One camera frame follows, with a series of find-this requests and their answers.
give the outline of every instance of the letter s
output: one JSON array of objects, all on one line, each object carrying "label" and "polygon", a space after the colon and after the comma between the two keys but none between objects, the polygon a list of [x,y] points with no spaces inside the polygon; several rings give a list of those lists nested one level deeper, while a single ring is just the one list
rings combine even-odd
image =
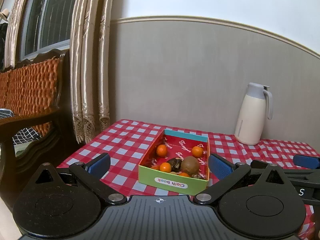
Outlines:
[{"label": "letter s", "polygon": [[303,196],[304,191],[305,191],[304,188],[300,189],[300,194],[299,194],[299,196]]}]

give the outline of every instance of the orange woven cushion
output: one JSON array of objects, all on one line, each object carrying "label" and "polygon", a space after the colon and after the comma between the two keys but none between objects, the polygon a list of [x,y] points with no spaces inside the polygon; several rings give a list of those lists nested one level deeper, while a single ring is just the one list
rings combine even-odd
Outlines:
[{"label": "orange woven cushion", "polygon": [[6,107],[10,72],[0,73],[0,108]]},{"label": "orange woven cushion", "polygon": [[[57,92],[58,64],[60,59],[49,59],[12,71],[9,80],[7,109],[15,115],[40,113],[54,103]],[[50,123],[33,127],[42,136]]]},{"label": "orange woven cushion", "polygon": [[11,71],[8,82],[8,96],[6,109],[10,109],[15,115],[21,115],[23,95],[25,93],[25,68]]}]

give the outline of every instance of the metal screw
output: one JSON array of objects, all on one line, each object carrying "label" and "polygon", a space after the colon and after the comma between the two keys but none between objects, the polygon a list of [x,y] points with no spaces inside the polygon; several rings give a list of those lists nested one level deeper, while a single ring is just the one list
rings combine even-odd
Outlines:
[{"label": "metal screw", "polygon": [[211,196],[206,193],[201,193],[196,195],[196,199],[204,202],[204,201],[209,201],[211,199]]},{"label": "metal screw", "polygon": [[116,202],[116,201],[121,201],[124,199],[124,196],[122,194],[119,193],[113,193],[111,195],[109,195],[108,197],[111,201]]}]

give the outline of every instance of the floor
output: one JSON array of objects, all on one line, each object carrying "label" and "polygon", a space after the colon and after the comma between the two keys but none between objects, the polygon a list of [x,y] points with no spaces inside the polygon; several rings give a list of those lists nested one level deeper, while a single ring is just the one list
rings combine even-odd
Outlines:
[{"label": "floor", "polygon": [[21,233],[13,220],[12,214],[0,198],[0,240],[17,240]]}]

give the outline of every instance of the wall molding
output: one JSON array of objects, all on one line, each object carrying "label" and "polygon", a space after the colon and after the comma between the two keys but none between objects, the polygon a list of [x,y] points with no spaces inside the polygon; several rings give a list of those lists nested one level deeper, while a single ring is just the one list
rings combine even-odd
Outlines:
[{"label": "wall molding", "polygon": [[222,19],[215,19],[215,18],[207,18],[207,17],[199,17],[199,16],[183,16],[183,15],[155,15],[155,16],[138,16],[138,17],[128,17],[128,18],[120,18],[117,20],[111,20],[111,24],[123,24],[123,23],[132,23],[132,22],[146,22],[146,21],[184,21],[184,22],[201,22],[201,23],[209,23],[209,24],[216,24],[216,25],[224,25],[229,27],[234,27],[238,29],[247,30],[250,32],[259,33],[274,39],[277,39],[279,41],[283,41],[287,44],[290,44],[292,46],[297,47],[298,49],[302,49],[303,51],[313,55],[314,57],[317,57],[320,59],[320,54],[313,51],[312,49],[309,49],[308,47],[295,42],[293,40],[290,40],[284,36],[281,36],[279,34],[260,29],[254,26],[238,23],[238,22],[232,22],[228,20],[222,20]]}]

